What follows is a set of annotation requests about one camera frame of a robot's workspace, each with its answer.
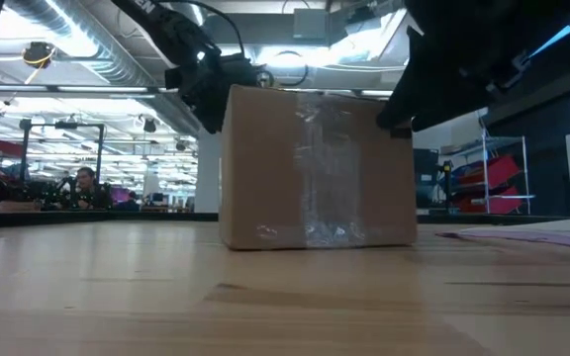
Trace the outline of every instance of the wooden tabletop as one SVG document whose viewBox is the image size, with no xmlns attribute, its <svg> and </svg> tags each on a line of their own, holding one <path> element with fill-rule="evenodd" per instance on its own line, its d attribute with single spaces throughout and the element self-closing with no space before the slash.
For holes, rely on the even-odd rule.
<svg viewBox="0 0 570 356">
<path fill-rule="evenodd" d="M 215 223 L 0 229 L 0 355 L 570 355 L 570 248 L 229 252 Z"/>
</svg>

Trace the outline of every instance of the ventilation duct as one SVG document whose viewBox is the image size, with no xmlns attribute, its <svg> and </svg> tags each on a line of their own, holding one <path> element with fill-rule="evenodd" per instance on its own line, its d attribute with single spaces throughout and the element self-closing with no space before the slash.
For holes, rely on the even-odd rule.
<svg viewBox="0 0 570 356">
<path fill-rule="evenodd" d="M 157 86 L 157 82 L 120 43 L 78 1 L 6 0 L 7 8 L 28 21 L 44 26 L 57 39 L 75 40 L 84 36 L 98 48 L 93 59 L 84 63 L 113 86 Z M 179 98 L 157 96 L 139 99 L 156 110 L 175 131 L 196 135 L 200 124 Z"/>
</svg>

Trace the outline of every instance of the man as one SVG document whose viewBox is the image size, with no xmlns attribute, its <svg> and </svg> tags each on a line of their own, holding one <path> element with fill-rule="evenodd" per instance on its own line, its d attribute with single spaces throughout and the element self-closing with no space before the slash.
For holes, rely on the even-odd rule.
<svg viewBox="0 0 570 356">
<path fill-rule="evenodd" d="M 138 196 L 136 192 L 129 192 L 129 199 L 126 202 L 120 203 L 116 210 L 123 211 L 123 212 L 139 212 L 140 211 L 140 204 L 136 203 L 136 199 Z"/>
<path fill-rule="evenodd" d="M 100 187 L 96 182 L 96 173 L 89 167 L 82 167 L 76 172 L 78 183 L 78 208 L 107 209 L 111 207 L 111 196 L 108 191 Z"/>
</svg>

